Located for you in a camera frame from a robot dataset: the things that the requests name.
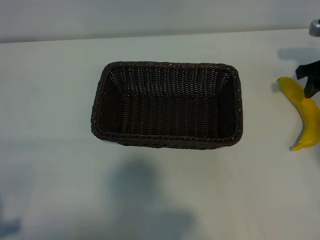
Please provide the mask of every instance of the banana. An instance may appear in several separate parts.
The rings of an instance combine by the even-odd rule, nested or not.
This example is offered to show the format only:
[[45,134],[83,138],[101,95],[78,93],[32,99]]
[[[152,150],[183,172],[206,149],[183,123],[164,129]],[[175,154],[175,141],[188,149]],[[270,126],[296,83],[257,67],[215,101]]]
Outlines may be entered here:
[[293,151],[312,147],[320,140],[320,110],[312,98],[305,98],[304,89],[289,77],[280,77],[278,80],[284,95],[300,113],[304,132],[299,142],[293,146]]

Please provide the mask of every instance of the white wall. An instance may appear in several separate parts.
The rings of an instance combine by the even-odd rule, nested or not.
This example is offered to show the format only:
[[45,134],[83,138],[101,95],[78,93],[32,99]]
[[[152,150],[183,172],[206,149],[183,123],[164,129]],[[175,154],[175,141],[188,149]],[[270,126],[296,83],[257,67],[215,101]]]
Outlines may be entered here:
[[319,0],[1,0],[0,43],[306,28]]

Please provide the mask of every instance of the basket rim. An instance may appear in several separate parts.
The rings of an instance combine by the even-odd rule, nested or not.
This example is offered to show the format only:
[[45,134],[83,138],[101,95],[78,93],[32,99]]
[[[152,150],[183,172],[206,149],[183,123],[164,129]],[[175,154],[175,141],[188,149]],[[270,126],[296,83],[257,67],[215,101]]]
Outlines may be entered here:
[[[180,136],[180,135],[151,135],[151,134],[130,134],[130,133],[116,133],[116,132],[104,132],[101,130],[97,117],[99,116],[99,107],[100,100],[103,95],[103,86],[105,82],[108,80],[108,75],[114,67],[159,67],[164,66],[166,68],[175,68],[175,67],[186,67],[188,69],[207,69],[210,68],[212,70],[222,69],[229,74],[234,76],[233,83],[233,91],[235,93],[236,104],[234,104],[234,114],[236,117],[236,126],[234,128],[234,134],[228,137],[220,137],[220,138],[210,138],[210,137],[198,137],[198,136]],[[102,140],[117,140],[120,141],[120,138],[125,140],[128,139],[150,139],[150,140],[159,140],[159,141],[193,141],[193,143],[199,144],[209,144],[209,143],[232,143],[231,145],[237,143],[243,134],[243,106],[242,106],[242,97],[241,97],[241,83],[239,79],[238,71],[231,65],[227,65],[224,63],[180,63],[180,62],[155,62],[155,61],[116,61],[109,63],[101,74],[100,81],[98,83],[98,87],[96,90],[96,95],[94,99],[94,104],[92,107],[92,115],[91,115],[91,132],[99,139]]]

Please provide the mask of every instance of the black plastic piece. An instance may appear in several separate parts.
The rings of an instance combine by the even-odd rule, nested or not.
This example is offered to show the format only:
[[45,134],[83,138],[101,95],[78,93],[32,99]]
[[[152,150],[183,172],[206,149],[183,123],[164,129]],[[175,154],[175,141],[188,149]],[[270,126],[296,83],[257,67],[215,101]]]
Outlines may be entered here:
[[320,91],[320,61],[300,65],[295,70],[295,74],[298,79],[308,77],[304,87],[304,96],[307,99]]

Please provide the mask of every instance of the black object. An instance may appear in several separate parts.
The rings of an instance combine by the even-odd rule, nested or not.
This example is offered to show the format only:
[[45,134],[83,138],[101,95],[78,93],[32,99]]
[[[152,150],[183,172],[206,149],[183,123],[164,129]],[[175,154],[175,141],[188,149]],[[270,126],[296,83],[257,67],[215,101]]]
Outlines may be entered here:
[[91,130],[126,146],[216,149],[240,140],[242,112],[232,66],[113,62],[97,87]]
[[295,70],[295,74],[298,79],[308,77],[304,87],[304,96],[307,99],[320,91],[320,61],[300,65]]

